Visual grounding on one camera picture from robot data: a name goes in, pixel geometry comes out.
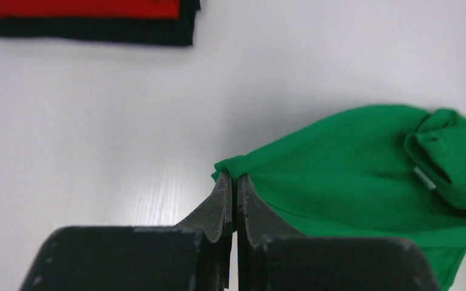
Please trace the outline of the green t-shirt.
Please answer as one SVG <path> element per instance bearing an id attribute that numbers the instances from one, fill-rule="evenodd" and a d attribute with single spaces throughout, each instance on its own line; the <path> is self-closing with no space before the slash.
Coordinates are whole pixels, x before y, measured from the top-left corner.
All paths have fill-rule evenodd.
<path id="1" fill-rule="evenodd" d="M 466 117 L 370 105 L 321 119 L 212 174 L 249 175 L 258 195 L 309 236 L 400 237 L 442 290 L 466 254 Z"/>

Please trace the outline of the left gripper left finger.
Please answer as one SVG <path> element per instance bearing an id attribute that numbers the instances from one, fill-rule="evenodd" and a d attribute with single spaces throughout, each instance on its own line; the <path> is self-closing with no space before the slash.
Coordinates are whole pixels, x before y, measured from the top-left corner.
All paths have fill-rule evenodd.
<path id="1" fill-rule="evenodd" d="M 233 234 L 232 181 L 174 226 L 68 226 L 39 249 L 22 290 L 224 290 Z"/>

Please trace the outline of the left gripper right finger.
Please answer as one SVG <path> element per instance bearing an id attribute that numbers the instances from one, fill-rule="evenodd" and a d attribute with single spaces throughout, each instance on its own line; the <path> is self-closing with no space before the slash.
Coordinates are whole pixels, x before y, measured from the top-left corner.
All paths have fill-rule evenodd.
<path id="1" fill-rule="evenodd" d="M 240 290 L 439 290 L 420 248 L 409 239 L 311 237 L 258 196 L 248 175 L 237 181 Z"/>

